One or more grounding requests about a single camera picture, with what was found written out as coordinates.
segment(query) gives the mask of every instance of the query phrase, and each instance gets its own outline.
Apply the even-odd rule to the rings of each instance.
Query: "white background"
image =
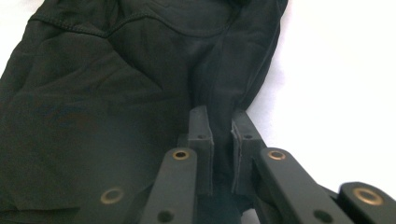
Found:
[[[0,0],[0,73],[43,0]],[[396,198],[396,4],[291,0],[272,67],[248,110],[270,147],[320,184]],[[244,223],[259,223],[252,214]]]

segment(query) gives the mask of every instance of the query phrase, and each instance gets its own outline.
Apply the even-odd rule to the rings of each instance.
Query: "screw hole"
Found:
[[[158,221],[160,221],[161,223],[167,223],[170,222],[174,219],[175,214],[173,214],[171,211],[169,210],[162,210],[158,216],[157,219]]]
[[[189,152],[185,150],[178,150],[173,154],[173,158],[178,161],[186,160],[189,156]]]
[[[353,194],[362,202],[370,205],[378,206],[384,203],[382,197],[370,189],[356,188],[353,189]]]
[[[119,188],[109,189],[102,194],[100,201],[103,204],[118,203],[123,198],[123,195],[124,193],[122,189]]]
[[[268,156],[271,159],[276,160],[276,161],[285,160],[285,158],[286,158],[286,155],[280,151],[270,151],[270,152],[268,152]]]
[[[317,220],[323,223],[332,223],[332,216],[330,216],[327,212],[322,210],[315,210],[314,216]]]

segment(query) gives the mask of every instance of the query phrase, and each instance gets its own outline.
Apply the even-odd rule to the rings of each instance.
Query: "dark green fabric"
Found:
[[[207,105],[222,193],[202,199],[217,208],[199,217],[239,223],[240,214],[221,213],[240,212],[224,193],[231,114],[264,82],[285,6],[46,0],[0,80],[0,211],[80,208],[114,186],[137,197],[188,131],[189,110]]]

